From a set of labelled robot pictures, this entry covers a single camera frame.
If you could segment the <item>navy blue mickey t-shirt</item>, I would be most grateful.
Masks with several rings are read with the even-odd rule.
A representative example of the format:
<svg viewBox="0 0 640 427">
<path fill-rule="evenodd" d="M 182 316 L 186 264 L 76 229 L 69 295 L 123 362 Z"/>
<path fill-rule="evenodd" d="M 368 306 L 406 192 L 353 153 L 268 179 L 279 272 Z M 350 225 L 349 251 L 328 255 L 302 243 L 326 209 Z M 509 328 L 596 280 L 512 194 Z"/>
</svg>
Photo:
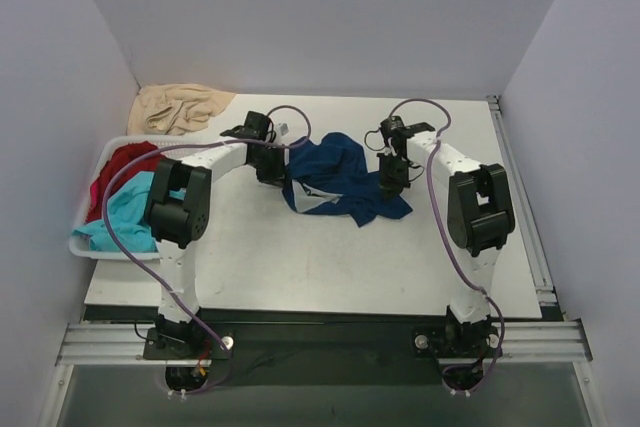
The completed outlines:
<svg viewBox="0 0 640 427">
<path fill-rule="evenodd" d="M 359 227 L 413 212 L 402 197 L 383 196 L 379 173 L 368 170 L 362 145 L 339 132 L 290 151 L 282 195 L 298 214 L 349 216 Z"/>
</svg>

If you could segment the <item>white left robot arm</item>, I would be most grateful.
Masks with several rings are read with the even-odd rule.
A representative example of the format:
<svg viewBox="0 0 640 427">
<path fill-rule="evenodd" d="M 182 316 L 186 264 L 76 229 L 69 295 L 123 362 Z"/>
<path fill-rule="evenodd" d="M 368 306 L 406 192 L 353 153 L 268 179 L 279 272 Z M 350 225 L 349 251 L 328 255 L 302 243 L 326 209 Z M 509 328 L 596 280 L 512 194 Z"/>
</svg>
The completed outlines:
<svg viewBox="0 0 640 427">
<path fill-rule="evenodd" d="M 280 186 L 285 158 L 279 145 L 222 138 L 212 148 L 157 164 L 144 220 L 160 256 L 163 284 L 158 320 L 162 326 L 175 325 L 166 345 L 177 357 L 191 358 L 202 346 L 201 332 L 189 324 L 200 310 L 195 243 L 208 227 L 212 185 L 234 169 L 250 166 L 259 181 Z"/>
</svg>

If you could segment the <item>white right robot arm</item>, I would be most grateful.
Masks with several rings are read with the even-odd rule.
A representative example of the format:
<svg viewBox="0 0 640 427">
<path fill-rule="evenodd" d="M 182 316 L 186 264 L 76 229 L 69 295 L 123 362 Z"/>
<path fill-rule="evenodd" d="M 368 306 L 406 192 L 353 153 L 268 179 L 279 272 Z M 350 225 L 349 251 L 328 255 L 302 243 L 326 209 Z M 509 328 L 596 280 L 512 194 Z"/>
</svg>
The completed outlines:
<svg viewBox="0 0 640 427">
<path fill-rule="evenodd" d="M 381 122 L 384 148 L 377 154 L 379 185 L 387 198 L 411 186 L 409 172 L 422 167 L 429 203 L 445 251 L 460 278 L 448 310 L 457 320 L 443 330 L 448 351 L 465 355 L 476 347 L 473 324 L 491 315 L 488 300 L 495 264 L 515 229 L 505 168 L 482 164 L 439 140 L 426 122 L 405 125 L 398 116 Z"/>
</svg>

